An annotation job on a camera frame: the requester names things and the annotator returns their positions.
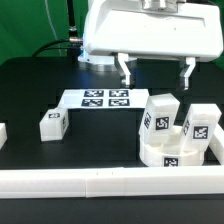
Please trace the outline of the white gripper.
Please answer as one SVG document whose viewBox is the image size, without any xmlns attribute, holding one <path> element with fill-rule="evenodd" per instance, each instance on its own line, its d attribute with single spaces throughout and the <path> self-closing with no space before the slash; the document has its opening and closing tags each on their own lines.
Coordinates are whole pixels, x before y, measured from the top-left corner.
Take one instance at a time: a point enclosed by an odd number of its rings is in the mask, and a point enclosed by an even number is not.
<svg viewBox="0 0 224 224">
<path fill-rule="evenodd" d="M 114 65 L 127 88 L 131 86 L 128 55 L 185 58 L 179 85 L 185 91 L 196 59 L 211 61 L 223 51 L 220 10 L 214 5 L 179 2 L 177 10 L 170 12 L 145 9 L 142 0 L 94 0 L 85 20 L 84 48 L 91 55 L 118 53 Z"/>
</svg>

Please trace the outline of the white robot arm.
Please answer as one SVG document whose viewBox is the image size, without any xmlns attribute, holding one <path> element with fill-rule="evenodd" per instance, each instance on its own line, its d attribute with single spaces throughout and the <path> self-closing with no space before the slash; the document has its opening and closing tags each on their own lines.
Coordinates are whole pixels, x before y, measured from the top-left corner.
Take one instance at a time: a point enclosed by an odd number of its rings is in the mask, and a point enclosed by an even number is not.
<svg viewBox="0 0 224 224">
<path fill-rule="evenodd" d="M 182 63 L 180 88 L 198 62 L 218 58 L 224 47 L 220 9 L 187 0 L 88 0 L 79 61 L 94 69 L 115 67 L 133 87 L 127 62 L 135 58 Z"/>
</svg>

